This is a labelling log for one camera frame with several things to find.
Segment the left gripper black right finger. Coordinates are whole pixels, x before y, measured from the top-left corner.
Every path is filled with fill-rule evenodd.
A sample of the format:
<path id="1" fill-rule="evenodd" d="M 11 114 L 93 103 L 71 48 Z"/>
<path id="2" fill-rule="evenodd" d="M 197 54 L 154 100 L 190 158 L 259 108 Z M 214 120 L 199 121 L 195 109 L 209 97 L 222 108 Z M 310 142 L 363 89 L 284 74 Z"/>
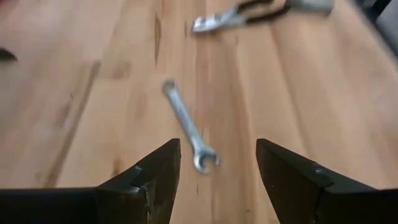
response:
<path id="1" fill-rule="evenodd" d="M 397 223 L 397 189 L 375 189 L 268 139 L 256 141 L 256 159 L 280 223 Z"/>

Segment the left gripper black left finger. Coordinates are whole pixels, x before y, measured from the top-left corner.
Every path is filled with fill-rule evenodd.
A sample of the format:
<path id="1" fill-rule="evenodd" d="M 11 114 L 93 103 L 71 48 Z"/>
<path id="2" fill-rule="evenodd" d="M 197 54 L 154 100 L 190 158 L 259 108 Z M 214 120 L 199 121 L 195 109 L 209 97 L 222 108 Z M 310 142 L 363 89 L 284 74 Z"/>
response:
<path id="1" fill-rule="evenodd" d="M 2 189 L 1 223 L 169 223 L 180 161 L 173 138 L 94 187 Z"/>

